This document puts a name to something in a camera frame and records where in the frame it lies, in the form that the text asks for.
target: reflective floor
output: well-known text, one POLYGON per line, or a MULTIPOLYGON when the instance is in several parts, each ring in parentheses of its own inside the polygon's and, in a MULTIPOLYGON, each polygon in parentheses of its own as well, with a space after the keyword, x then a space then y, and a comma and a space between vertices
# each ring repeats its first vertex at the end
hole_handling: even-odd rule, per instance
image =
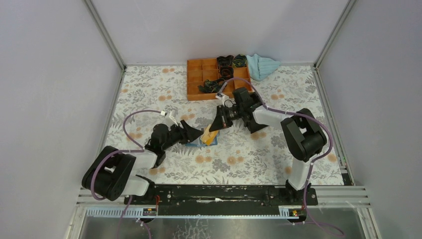
MULTIPOLYGON (((310 209, 319 222, 341 228, 345 238, 365 238, 359 216, 352 209, 310 209)), ((153 239, 331 239, 315 225, 286 225, 280 219, 154 219, 148 223, 153 239)), ((87 217, 80 239, 115 239, 118 218, 87 217)), ((134 219, 122 221, 120 239, 147 239, 145 227, 134 219)))

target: floral pattern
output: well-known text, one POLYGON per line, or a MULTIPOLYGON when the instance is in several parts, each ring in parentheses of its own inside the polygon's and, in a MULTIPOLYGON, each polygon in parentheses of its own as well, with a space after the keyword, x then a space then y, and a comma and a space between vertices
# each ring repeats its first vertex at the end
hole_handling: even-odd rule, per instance
MULTIPOLYGON (((219 100, 188 101, 185 66, 130 66, 122 83, 111 119, 106 145, 136 149, 123 133, 124 118, 143 109, 174 111, 177 120, 194 127, 206 127, 215 117, 219 100)), ((324 113, 310 66, 280 66, 262 82, 252 82, 268 106, 288 111, 308 108, 325 123, 324 113)), ((159 114, 143 113, 128 120, 126 129, 145 144, 155 124, 164 122, 159 114)), ((293 157, 283 133, 267 127, 250 134, 237 120, 221 130, 218 145, 186 147, 176 144, 166 151, 157 169, 138 174, 155 183, 169 184, 275 184, 283 185, 292 173, 293 157)), ((343 185, 334 151, 315 163, 313 184, 343 185)))

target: towel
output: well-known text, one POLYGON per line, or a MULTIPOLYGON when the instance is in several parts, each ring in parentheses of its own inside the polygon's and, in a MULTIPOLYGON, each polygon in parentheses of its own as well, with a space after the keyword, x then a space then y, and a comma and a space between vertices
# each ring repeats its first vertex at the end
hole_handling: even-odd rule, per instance
POLYGON ((281 62, 271 58, 260 57, 258 54, 246 56, 249 74, 255 81, 262 81, 280 66, 281 62))

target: metal frame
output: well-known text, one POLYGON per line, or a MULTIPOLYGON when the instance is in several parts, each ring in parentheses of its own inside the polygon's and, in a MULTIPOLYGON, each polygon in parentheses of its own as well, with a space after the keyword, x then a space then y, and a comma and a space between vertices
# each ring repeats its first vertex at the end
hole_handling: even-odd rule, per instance
MULTIPOLYGON (((122 69, 122 75, 119 82, 119 85, 115 91, 112 101, 112 107, 109 111, 107 124, 101 136, 101 143, 98 149, 98 153, 101 151, 106 135, 108 133, 109 125, 111 123, 111 117, 113 115, 115 105, 118 99, 118 95, 120 92, 121 84, 124 78, 124 71, 126 65, 122 60, 118 50, 116 49, 113 41, 111 40, 110 35, 108 34, 106 27, 104 26, 95 6, 93 5, 91 0, 83 0, 86 4, 87 9, 89 10, 91 16, 93 17, 93 21, 96 23, 103 39, 105 40, 106 45, 110 49, 113 57, 115 58, 117 64, 122 69)), ((321 63, 323 62, 325 56, 331 45, 333 44, 335 38, 337 37, 341 27, 343 26, 346 18, 348 17, 349 13, 351 12, 353 6, 356 4, 357 0, 349 0, 346 7, 344 8, 339 20, 337 21, 333 31, 331 32, 321 54, 317 58, 314 63, 284 63, 282 65, 291 66, 291 65, 309 65, 313 71, 313 75, 316 81, 316 87, 319 92, 319 96, 321 99, 321 103, 323 106, 324 113, 327 117, 328 127, 331 130, 335 144, 335 149, 340 156, 340 170, 341 173, 348 173, 352 182, 354 183, 353 174, 348 167, 348 161, 345 154, 345 150, 343 147, 342 140, 338 133, 338 126, 334 115, 332 114, 332 109, 325 91, 325 87, 322 83, 321 76, 319 74, 318 68, 320 67, 321 63)), ((316 189, 317 198, 319 201, 318 206, 309 206, 310 208, 355 208, 358 212, 365 236, 367 238, 378 238, 380 239, 380 233, 378 226, 375 222, 375 218, 373 215, 373 211, 371 209, 371 204, 369 198, 367 196, 367 192, 364 186, 314 186, 316 189)), ((83 223, 85 221, 87 210, 89 208, 104 208, 105 210, 108 208, 118 208, 122 209, 124 207, 124 197, 119 197, 114 202, 110 201, 96 201, 94 198, 91 197, 91 192, 84 188, 81 188, 77 205, 75 207, 74 215, 72 216, 71 223, 68 227, 68 231, 65 235, 65 239, 78 239, 83 227, 83 223)), ((142 207, 154 207, 155 205, 134 205, 132 207, 135 208, 142 208, 142 207)))

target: wall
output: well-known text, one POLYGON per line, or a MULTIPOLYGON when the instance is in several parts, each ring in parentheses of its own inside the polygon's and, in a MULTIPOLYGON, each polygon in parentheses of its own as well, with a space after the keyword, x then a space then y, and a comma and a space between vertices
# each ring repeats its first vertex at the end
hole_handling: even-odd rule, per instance
POLYGON ((126 64, 253 54, 314 62, 347 0, 93 0, 126 64))
POLYGON ((422 2, 358 1, 320 68, 386 239, 420 238, 422 2))
POLYGON ((120 72, 81 0, 0 5, 0 238, 60 239, 120 72))

